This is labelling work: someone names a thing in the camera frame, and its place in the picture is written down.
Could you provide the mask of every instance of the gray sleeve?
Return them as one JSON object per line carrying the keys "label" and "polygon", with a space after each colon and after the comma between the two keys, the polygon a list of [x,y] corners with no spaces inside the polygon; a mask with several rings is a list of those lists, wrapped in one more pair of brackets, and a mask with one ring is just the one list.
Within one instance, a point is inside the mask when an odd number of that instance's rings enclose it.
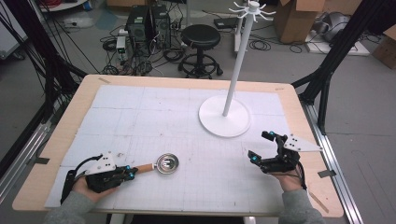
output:
{"label": "gray sleeve", "polygon": [[326,223],[321,213],[312,207],[303,189],[282,194],[285,211],[279,216],[279,224]]}
{"label": "gray sleeve", "polygon": [[49,211],[44,218],[44,224],[82,224],[84,214],[95,207],[95,203],[82,194],[71,191],[64,203]]}

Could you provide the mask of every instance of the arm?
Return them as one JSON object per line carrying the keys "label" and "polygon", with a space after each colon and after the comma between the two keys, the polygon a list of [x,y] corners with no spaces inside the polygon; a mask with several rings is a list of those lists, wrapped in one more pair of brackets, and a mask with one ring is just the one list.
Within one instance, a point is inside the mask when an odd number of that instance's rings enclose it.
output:
{"label": "arm", "polygon": [[279,224],[326,223],[321,213],[312,207],[308,195],[301,187],[300,178],[295,171],[273,174],[284,190],[282,194],[285,210],[279,216]]}
{"label": "arm", "polygon": [[88,189],[85,178],[80,178],[74,185],[69,196],[64,200],[64,203],[60,207],[54,208],[47,213],[44,223],[85,223],[82,216],[91,211],[102,198],[115,190],[116,189],[108,189],[101,193],[95,193]]}

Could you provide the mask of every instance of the round stool seat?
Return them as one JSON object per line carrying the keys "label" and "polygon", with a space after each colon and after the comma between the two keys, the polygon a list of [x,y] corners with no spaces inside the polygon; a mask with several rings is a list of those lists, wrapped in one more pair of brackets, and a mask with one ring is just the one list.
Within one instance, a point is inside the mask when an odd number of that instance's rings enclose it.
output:
{"label": "round stool seat", "polygon": [[209,25],[196,24],[181,32],[181,40],[194,49],[213,49],[220,42],[220,33]]}

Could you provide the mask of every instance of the round white base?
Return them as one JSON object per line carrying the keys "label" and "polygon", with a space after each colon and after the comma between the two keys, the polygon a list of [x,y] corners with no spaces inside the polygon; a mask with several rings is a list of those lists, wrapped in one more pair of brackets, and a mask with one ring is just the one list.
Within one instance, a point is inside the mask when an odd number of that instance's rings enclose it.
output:
{"label": "round white base", "polygon": [[199,119],[211,133],[221,137],[236,137],[245,133],[250,126],[248,109],[239,101],[232,100],[227,117],[223,111],[227,96],[207,99],[199,109]]}

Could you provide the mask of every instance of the cardboard box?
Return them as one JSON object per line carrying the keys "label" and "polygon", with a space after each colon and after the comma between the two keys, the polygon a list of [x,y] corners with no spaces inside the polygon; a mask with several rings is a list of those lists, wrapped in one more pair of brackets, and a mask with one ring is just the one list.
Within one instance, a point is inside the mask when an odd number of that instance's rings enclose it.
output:
{"label": "cardboard box", "polygon": [[361,0],[326,0],[324,3],[324,12],[341,12],[344,15],[351,16],[355,13],[356,8],[361,4]]}
{"label": "cardboard box", "polygon": [[109,7],[148,6],[150,4],[151,0],[107,0]]}
{"label": "cardboard box", "polygon": [[279,0],[274,26],[280,42],[304,43],[325,0]]}
{"label": "cardboard box", "polygon": [[396,24],[384,32],[385,39],[376,47],[373,56],[390,69],[396,68]]}

